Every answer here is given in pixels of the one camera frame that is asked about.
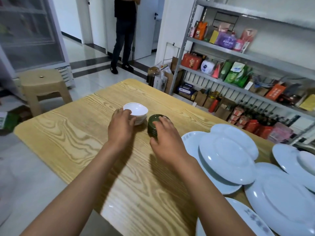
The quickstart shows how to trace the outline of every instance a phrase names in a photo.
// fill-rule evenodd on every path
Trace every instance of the black shoe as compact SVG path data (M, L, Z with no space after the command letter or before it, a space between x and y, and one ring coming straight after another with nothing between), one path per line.
M124 70L126 70L126 71L128 71L130 73L134 72L134 69L129 64L122 64L121 68L123 68Z
M114 74L114 75L118 75L118 70L117 70L117 67L115 65L111 65L111 68L110 68L111 72Z

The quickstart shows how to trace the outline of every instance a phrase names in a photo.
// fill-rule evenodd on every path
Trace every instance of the stool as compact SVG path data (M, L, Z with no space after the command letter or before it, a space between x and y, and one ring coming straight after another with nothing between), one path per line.
M33 117L42 114L38 100L40 96L59 92L65 103L72 102L67 86L56 69L25 71L18 73L18 77Z

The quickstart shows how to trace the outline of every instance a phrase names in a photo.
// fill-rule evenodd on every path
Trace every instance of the pants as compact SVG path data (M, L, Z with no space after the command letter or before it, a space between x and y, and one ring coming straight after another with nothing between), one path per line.
M123 63L128 63L131 46L134 40L135 35L135 27L136 27L136 20L128 21L128 20L120 20L117 19L116 22L116 44L113 51L113 58L112 58L112 65L116 65L118 62L118 58L120 52L124 48L124 55L123 55Z

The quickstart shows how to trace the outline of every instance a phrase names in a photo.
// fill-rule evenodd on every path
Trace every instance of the wood grain tabletop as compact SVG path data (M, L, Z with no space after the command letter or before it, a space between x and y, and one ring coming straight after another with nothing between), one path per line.
M62 180L70 183L107 141L115 109L141 103L148 116L163 114L180 135L209 132L226 123L134 79L59 107L15 128L15 134ZM256 162L271 162L273 143L246 132L257 144ZM134 141L110 172L95 206L112 226L128 235L195 235L197 211L180 179L158 161L147 125L135 127ZM228 197L250 206L243 187Z

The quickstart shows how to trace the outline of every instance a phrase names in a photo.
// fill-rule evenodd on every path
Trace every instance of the refrigerator door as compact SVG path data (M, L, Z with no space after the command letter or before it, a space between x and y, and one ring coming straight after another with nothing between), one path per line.
M0 0L0 44L15 72L69 65L53 14L49 0Z

